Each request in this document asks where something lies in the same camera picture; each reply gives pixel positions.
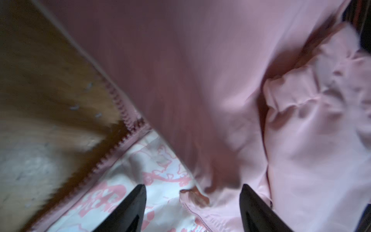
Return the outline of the pink zip jacket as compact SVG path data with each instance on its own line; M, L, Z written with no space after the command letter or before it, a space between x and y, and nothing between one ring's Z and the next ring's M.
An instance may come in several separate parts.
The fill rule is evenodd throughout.
M349 1L39 1L240 232L249 185L295 232L353 232L371 201L371 57Z

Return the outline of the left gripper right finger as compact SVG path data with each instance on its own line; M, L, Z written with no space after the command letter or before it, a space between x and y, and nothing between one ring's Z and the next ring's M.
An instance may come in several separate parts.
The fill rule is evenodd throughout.
M242 187L239 204L245 232L292 232L247 184Z

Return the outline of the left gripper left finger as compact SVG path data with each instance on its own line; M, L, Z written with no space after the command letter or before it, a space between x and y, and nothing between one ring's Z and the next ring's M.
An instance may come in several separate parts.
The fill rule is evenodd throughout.
M140 232L146 207L146 187L137 185L94 232Z

